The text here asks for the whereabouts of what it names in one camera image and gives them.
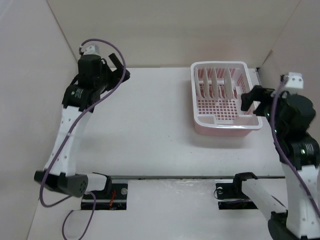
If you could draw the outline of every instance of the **white side panel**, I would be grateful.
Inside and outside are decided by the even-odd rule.
[[[77,66],[45,0],[11,2],[0,5],[0,233],[25,240],[39,197],[33,176],[53,148]]]
[[[116,44],[129,67],[244,61],[260,67],[299,0],[48,0],[73,52]],[[101,47],[101,55],[110,49]]]
[[[273,54],[265,61],[261,75],[262,85],[276,88],[280,74],[301,73],[304,87],[299,94],[311,99],[320,113],[319,56],[320,56],[320,2],[301,0],[273,47]],[[312,136],[320,142],[320,118],[310,127]]]

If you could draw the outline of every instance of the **pink dish rack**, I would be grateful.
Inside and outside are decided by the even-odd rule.
[[[195,131],[201,135],[243,137],[262,127],[262,119],[241,111],[241,94],[252,89],[242,61],[200,61],[191,65]]]

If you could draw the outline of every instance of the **purple cable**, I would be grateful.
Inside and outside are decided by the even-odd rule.
[[[272,102],[271,116],[270,116],[270,126],[271,126],[274,145],[275,145],[275,148],[278,150],[278,152],[279,152],[280,156],[282,157],[282,159],[285,161],[285,164],[287,164],[291,168],[291,170],[293,171],[294,175],[298,178],[302,188],[304,189],[307,197],[309,198],[309,200],[311,202],[311,205],[312,205],[314,211],[316,212],[317,216],[320,218],[319,208],[318,208],[318,206],[316,204],[316,201],[312,197],[312,194],[311,194],[309,188],[305,184],[304,180],[301,178],[301,176],[298,173],[298,171],[296,170],[296,168],[292,165],[290,160],[287,158],[286,154],[282,150],[282,148],[281,148],[281,146],[280,146],[280,144],[278,142],[278,139],[277,139],[276,127],[275,127],[276,109],[277,109],[278,99],[279,99],[281,90],[286,85],[286,83],[287,83],[287,81],[285,81],[285,80],[280,83],[280,85],[276,89],[275,95],[273,97],[273,102]]]
[[[91,220],[92,220],[92,217],[94,216],[94,212],[95,212],[95,209],[96,209],[96,204],[97,204],[97,199],[96,199],[96,196],[92,193],[92,192],[89,192],[89,194],[93,197],[93,207],[92,207],[92,213],[91,213],[91,216],[89,218],[89,221],[84,229],[84,232],[82,233],[81,237],[78,239],[78,240],[81,240],[85,235],[86,235],[86,232],[88,230],[88,227],[91,223]],[[65,224],[66,224],[66,221],[68,219],[68,217],[74,212],[74,210],[71,210],[68,215],[65,217],[64,221],[63,221],[63,224],[62,224],[62,236],[63,236],[63,239],[64,240],[68,240],[66,235],[65,235]]]
[[[83,53],[82,53],[82,48],[83,48],[83,46],[84,46],[86,43],[88,43],[88,42],[101,42],[101,43],[104,43],[104,44],[107,44],[107,45],[113,47],[114,50],[117,51],[117,53],[119,54],[119,56],[120,56],[120,58],[121,58],[121,60],[122,60],[122,64],[123,64],[122,76],[121,76],[119,82],[117,83],[117,85],[116,85],[110,92],[108,92],[108,93],[107,93],[104,97],[102,97],[100,100],[96,101],[94,104],[92,104],[92,105],[89,106],[87,109],[85,109],[85,110],[77,117],[77,119],[74,121],[74,123],[71,125],[69,131],[67,132],[64,140],[63,140],[62,143],[61,143],[61,146],[59,147],[59,149],[57,150],[56,154],[54,155],[51,163],[49,164],[49,167],[46,169],[46,171],[45,171],[45,173],[44,173],[44,176],[43,176],[43,179],[42,179],[42,181],[41,181],[40,191],[39,191],[39,199],[40,199],[40,202],[41,202],[42,206],[44,206],[45,208],[51,208],[51,207],[53,207],[53,206],[56,206],[56,205],[62,203],[62,202],[65,201],[65,200],[71,198],[71,196],[67,196],[67,197],[65,197],[65,198],[63,198],[63,199],[61,199],[61,200],[59,200],[59,201],[57,201],[57,202],[55,202],[55,203],[46,204],[45,201],[44,201],[44,188],[45,188],[45,184],[46,184],[46,180],[47,180],[47,178],[48,178],[48,175],[49,175],[52,167],[54,166],[55,162],[57,161],[58,156],[60,155],[61,151],[63,150],[64,146],[66,145],[66,143],[67,143],[67,141],[68,141],[68,139],[69,139],[72,131],[73,131],[74,128],[75,128],[75,126],[77,125],[77,123],[80,121],[80,119],[81,119],[87,112],[89,112],[91,109],[93,109],[93,108],[94,108],[95,106],[97,106],[99,103],[101,103],[101,102],[104,101],[106,98],[108,98],[111,94],[113,94],[114,91],[117,90],[117,88],[120,86],[120,84],[121,84],[121,83],[123,82],[123,80],[125,79],[127,66],[126,66],[125,58],[124,58],[124,56],[122,55],[122,53],[120,52],[120,50],[119,50],[115,45],[113,45],[111,42],[108,42],[108,41],[106,41],[106,40],[102,40],[102,39],[99,39],[99,38],[90,38],[90,39],[85,40],[83,43],[81,43],[81,45],[80,45],[80,47],[79,47],[79,53],[80,53],[80,55],[83,54]],[[91,216],[90,216],[90,218],[89,218],[89,221],[88,221],[88,223],[87,223],[87,225],[86,225],[86,227],[85,227],[85,230],[84,230],[82,236],[79,238],[79,240],[81,240],[81,239],[84,237],[84,235],[86,234],[86,232],[87,232],[87,230],[88,230],[88,227],[89,227],[89,225],[90,225],[90,222],[91,222],[91,220],[92,220],[92,217],[93,217],[93,215],[94,215],[95,208],[96,208],[96,196],[95,196],[92,192],[89,192],[89,194],[92,195],[93,200],[94,200],[93,208],[92,208],[92,213],[91,213]],[[64,219],[64,222],[63,222],[63,224],[62,224],[62,236],[63,236],[63,238],[64,238],[65,240],[67,240],[67,238],[66,238],[66,236],[65,236],[65,223],[66,223],[66,221],[67,221],[67,218],[70,216],[70,214],[71,214],[72,212],[73,212],[73,210],[69,212],[69,214],[66,216],[66,218]]]

